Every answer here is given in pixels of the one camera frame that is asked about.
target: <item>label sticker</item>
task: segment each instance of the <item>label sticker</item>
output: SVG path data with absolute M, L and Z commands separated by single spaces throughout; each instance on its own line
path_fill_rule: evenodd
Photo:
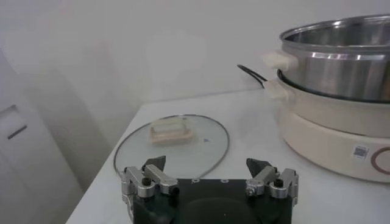
M 366 159 L 369 150 L 370 149 L 365 146 L 357 145 L 353 150 L 353 157 L 364 160 Z

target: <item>white cabinet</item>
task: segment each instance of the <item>white cabinet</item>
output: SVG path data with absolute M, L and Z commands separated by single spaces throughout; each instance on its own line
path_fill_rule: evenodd
M 64 223 L 82 196 L 69 165 L 0 54 L 0 223 Z

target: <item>metal clamp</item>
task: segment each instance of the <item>metal clamp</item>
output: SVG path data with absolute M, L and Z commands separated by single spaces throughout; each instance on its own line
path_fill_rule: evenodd
M 299 176 L 293 169 L 285 169 L 278 179 L 269 185 L 271 197 L 283 199 L 290 196 L 293 204 L 298 203 Z
M 127 213 L 131 221 L 133 221 L 133 196 L 134 188 L 130 181 L 126 178 L 124 172 L 121 172 L 121 181 L 122 181 L 122 201 L 127 205 Z
M 277 178 L 275 167 L 266 166 L 252 179 L 246 181 L 246 194 L 250 197 L 264 194 L 265 186 Z
M 175 178 L 167 176 L 155 165 L 146 165 L 144 174 L 160 186 L 160 192 L 162 194 L 174 195 L 178 193 L 178 181 Z
M 124 175 L 127 180 L 130 180 L 130 187 L 133 187 L 134 194 L 141 198 L 149 198 L 154 195 L 155 183 L 142 174 L 135 166 L 126 167 Z

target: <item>white table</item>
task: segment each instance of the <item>white table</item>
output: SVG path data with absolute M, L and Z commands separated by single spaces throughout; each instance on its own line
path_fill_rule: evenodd
M 246 158 L 263 159 L 280 170 L 296 169 L 300 175 L 293 223 L 390 223 L 390 185 L 345 177 L 296 154 L 278 134 L 272 102 L 261 89 L 145 104 L 121 140 L 150 121 L 183 113 L 212 117 L 229 131 L 231 145 L 226 157 L 205 178 L 249 178 Z M 120 179 L 113 170 L 113 155 L 67 224 L 131 223 L 121 200 Z

